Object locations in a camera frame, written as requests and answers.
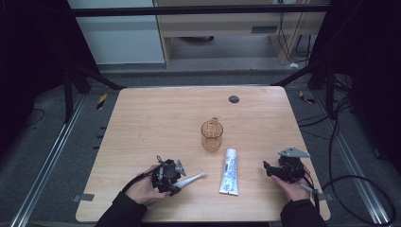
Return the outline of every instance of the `human hand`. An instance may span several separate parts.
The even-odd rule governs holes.
[[[307,173],[305,174],[305,176],[307,177],[307,175],[310,172],[306,168],[306,166],[304,166],[304,170]],[[306,191],[301,187],[301,183],[307,185],[305,179],[301,179],[296,183],[286,183],[274,175],[271,175],[271,178],[283,189],[289,201],[300,201],[300,200],[310,199],[310,192]]]
[[[155,167],[157,167],[157,165],[151,166],[145,172],[148,172]],[[162,192],[162,193],[156,192],[151,183],[150,176],[147,176],[146,178],[140,180],[137,183],[134,183],[126,191],[126,195],[138,204],[144,204],[147,203],[148,201],[164,199],[169,194],[170,192]]]

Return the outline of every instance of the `small hole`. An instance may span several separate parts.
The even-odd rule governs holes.
[[[228,98],[228,100],[229,100],[231,103],[237,103],[237,102],[239,102],[239,97],[238,97],[238,96],[230,96],[230,97]]]

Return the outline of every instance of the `table top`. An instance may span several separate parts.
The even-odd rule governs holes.
[[[239,102],[231,103],[230,96]],[[201,125],[217,117],[224,128],[218,151],[201,145]],[[181,160],[187,177],[207,175],[148,207],[144,222],[276,221],[287,199],[262,161],[278,166],[278,151],[306,151],[282,87],[130,88],[120,92],[104,135],[78,221],[98,221],[136,174],[163,160]],[[219,194],[227,148],[236,149],[238,196]],[[321,190],[310,159],[302,159]],[[325,201],[321,215],[330,218]]]

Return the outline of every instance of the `white cabinet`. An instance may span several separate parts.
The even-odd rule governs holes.
[[[68,0],[71,9],[153,7],[151,0]],[[155,16],[77,18],[96,63],[101,66],[165,63]]]

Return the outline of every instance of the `tube cap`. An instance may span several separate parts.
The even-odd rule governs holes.
[[[234,148],[228,148],[226,156],[235,156],[236,157],[236,150]]]

